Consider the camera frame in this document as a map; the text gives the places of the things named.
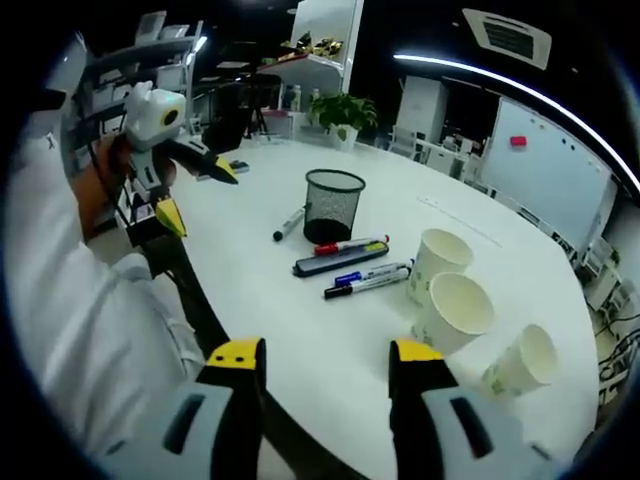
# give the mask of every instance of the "red magnet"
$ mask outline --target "red magnet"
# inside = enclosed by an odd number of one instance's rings
[[[520,135],[518,137],[511,137],[511,146],[512,147],[526,147],[527,146],[527,137]]]

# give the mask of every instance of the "black mesh pencil holder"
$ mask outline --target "black mesh pencil holder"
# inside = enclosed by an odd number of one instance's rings
[[[360,192],[366,187],[360,177],[340,170],[307,173],[307,209],[304,236],[312,243],[351,240]]]

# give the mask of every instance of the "blue marker cap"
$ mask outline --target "blue marker cap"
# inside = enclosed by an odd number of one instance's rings
[[[349,275],[337,277],[333,281],[333,285],[336,287],[344,287],[345,285],[351,285],[352,282],[357,282],[358,280],[362,280],[362,275],[360,274],[360,272],[354,272],[350,273]]]

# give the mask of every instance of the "red marker cap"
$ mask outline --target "red marker cap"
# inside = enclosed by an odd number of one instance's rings
[[[316,255],[329,255],[330,253],[335,253],[338,250],[338,246],[335,243],[330,243],[329,245],[318,245],[313,249],[313,253]]]

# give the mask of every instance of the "bottle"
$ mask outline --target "bottle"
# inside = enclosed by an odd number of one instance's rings
[[[291,111],[299,112],[302,107],[302,88],[300,87],[300,85],[295,85],[293,87],[293,94],[294,97],[291,100]]]
[[[313,92],[309,96],[309,113],[307,115],[307,118],[311,125],[314,125],[316,123],[316,119],[318,117],[318,115],[313,111],[313,102],[315,102],[319,98],[320,98],[320,89],[314,88]]]
[[[282,109],[283,110],[291,110],[291,103],[293,102],[293,88],[291,85],[287,85],[287,89],[282,95]]]

